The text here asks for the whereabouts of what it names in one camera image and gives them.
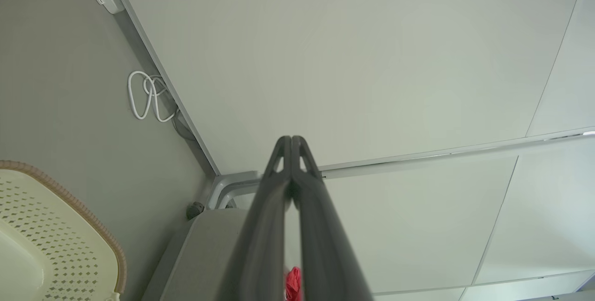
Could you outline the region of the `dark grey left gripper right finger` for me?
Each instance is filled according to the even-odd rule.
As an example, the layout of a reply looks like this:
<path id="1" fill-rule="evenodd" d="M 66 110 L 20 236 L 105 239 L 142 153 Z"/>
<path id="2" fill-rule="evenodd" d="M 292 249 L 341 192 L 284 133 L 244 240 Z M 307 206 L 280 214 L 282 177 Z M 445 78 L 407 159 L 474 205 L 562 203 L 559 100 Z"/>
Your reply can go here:
<path id="1" fill-rule="evenodd" d="M 363 272 L 302 136 L 291 139 L 291 196 L 299 211 L 306 301 L 371 301 Z"/>

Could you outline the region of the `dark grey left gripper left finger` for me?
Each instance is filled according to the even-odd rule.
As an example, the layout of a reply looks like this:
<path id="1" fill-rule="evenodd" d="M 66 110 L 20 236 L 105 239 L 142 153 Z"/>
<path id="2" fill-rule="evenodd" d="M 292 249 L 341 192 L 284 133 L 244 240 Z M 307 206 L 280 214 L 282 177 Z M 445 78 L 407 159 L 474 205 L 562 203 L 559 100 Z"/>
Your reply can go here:
<path id="1" fill-rule="evenodd" d="M 283 301 L 291 137 L 275 144 L 218 290 L 219 301 Z"/>

